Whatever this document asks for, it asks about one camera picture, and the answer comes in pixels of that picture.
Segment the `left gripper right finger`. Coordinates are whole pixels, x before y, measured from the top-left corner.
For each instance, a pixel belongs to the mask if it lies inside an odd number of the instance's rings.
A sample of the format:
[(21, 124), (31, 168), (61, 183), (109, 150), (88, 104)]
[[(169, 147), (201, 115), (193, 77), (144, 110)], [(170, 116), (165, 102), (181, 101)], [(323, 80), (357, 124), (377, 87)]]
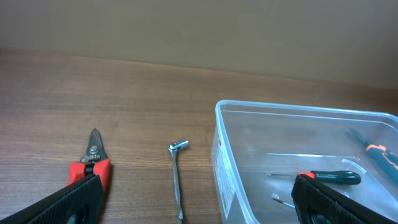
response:
[(291, 196), (301, 224), (397, 224), (307, 175), (296, 176)]

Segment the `black red screwdriver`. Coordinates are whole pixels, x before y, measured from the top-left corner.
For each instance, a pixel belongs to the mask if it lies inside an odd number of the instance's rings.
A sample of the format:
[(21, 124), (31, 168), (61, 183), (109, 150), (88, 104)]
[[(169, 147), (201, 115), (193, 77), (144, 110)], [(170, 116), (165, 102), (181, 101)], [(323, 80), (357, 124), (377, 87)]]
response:
[(359, 185), (361, 183), (361, 176), (356, 172), (348, 170), (338, 170), (338, 171), (312, 170), (309, 172), (268, 174), (268, 176), (271, 178), (281, 179), (281, 180), (293, 180), (299, 175), (306, 175), (307, 177), (317, 180), (319, 182), (335, 184), (335, 185)]

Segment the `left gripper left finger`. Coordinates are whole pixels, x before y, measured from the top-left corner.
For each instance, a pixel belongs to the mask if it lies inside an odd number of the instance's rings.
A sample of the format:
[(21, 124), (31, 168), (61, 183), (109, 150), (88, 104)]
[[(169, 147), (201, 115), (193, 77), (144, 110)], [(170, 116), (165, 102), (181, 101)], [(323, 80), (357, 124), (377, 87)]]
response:
[(100, 218), (105, 201), (101, 179), (90, 174), (33, 205), (1, 220), (3, 224), (92, 223)]

